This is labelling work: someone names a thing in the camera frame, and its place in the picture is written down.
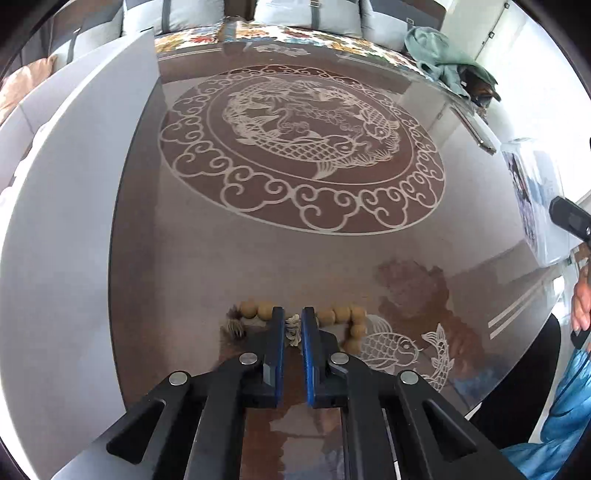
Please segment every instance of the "blue sleeve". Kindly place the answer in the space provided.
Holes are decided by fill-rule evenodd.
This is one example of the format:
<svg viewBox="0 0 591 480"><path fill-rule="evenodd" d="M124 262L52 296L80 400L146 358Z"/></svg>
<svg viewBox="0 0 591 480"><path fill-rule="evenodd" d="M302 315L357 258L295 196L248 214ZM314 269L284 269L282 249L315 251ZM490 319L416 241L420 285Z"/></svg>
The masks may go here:
<svg viewBox="0 0 591 480"><path fill-rule="evenodd" d="M502 453L529 480L551 480L563 466L581 438L591 418L591 362L587 352L575 351L558 384L557 395L564 394L552 409L541 432L542 443L520 443ZM566 385L583 368L567 390Z"/></svg>

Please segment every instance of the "circular medallion design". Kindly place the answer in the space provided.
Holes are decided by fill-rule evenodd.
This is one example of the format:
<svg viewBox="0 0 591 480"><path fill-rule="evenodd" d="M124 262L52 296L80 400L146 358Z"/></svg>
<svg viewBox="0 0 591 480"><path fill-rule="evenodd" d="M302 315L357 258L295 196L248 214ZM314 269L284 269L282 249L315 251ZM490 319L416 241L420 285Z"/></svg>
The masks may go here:
<svg viewBox="0 0 591 480"><path fill-rule="evenodd" d="M160 148L209 200L286 228L370 235L441 201L445 175L423 127L389 96L311 67L211 77L176 101Z"/></svg>

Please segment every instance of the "pink pillow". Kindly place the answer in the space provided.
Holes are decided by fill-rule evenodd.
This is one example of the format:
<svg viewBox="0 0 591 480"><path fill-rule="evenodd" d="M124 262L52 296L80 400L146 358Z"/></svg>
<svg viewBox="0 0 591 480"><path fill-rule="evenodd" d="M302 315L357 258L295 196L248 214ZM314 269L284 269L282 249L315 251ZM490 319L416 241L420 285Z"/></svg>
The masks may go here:
<svg viewBox="0 0 591 480"><path fill-rule="evenodd" d="M54 56L48 59L36 60L19 68L2 81L2 88L0 89L0 125L16 108L18 102L24 99L43 80L49 78L55 60Z"/></svg>

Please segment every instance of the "wooden bead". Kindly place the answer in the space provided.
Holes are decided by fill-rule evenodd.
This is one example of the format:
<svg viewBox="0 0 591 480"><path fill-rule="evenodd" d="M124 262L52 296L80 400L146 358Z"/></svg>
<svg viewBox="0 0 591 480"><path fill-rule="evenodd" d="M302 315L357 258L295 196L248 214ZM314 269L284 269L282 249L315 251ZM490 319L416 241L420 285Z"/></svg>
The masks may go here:
<svg viewBox="0 0 591 480"><path fill-rule="evenodd" d="M335 324L336 316L335 311L332 309L320 310L319 312L316 312L316 317L318 318L318 323L321 327L328 327Z"/></svg>
<svg viewBox="0 0 591 480"><path fill-rule="evenodd" d="M257 315L263 322L269 322L273 317L274 305L270 301L262 301L258 305Z"/></svg>
<svg viewBox="0 0 591 480"><path fill-rule="evenodd" d="M336 323L347 323L351 319L351 309L349 307L334 307Z"/></svg>
<svg viewBox="0 0 591 480"><path fill-rule="evenodd" d="M367 311L363 307L357 305L351 306L351 320L356 325L364 325L367 320Z"/></svg>
<svg viewBox="0 0 591 480"><path fill-rule="evenodd" d="M240 303L240 313L247 319L253 319L256 317L258 311L258 305L254 300L247 300Z"/></svg>
<svg viewBox="0 0 591 480"><path fill-rule="evenodd" d="M367 325L353 325L351 327L351 337L361 339L368 334Z"/></svg>
<svg viewBox="0 0 591 480"><path fill-rule="evenodd" d="M343 350L349 355L359 355L361 353L361 340L350 338L343 344Z"/></svg>

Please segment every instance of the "table top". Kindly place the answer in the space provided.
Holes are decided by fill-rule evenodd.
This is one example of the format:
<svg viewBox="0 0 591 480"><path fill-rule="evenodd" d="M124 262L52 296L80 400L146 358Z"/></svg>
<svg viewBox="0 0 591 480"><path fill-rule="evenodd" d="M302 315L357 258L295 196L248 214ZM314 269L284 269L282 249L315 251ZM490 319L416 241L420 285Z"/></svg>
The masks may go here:
<svg viewBox="0 0 591 480"><path fill-rule="evenodd" d="M415 369L462 413L517 363L561 266L537 266L500 143L461 100L404 64L276 41L184 48L160 70L113 224L128 405L242 351L222 326L248 299L362 306L358 355ZM306 406L300 350L285 358L281 407L248 412L242 477L342 478L338 412Z"/></svg>

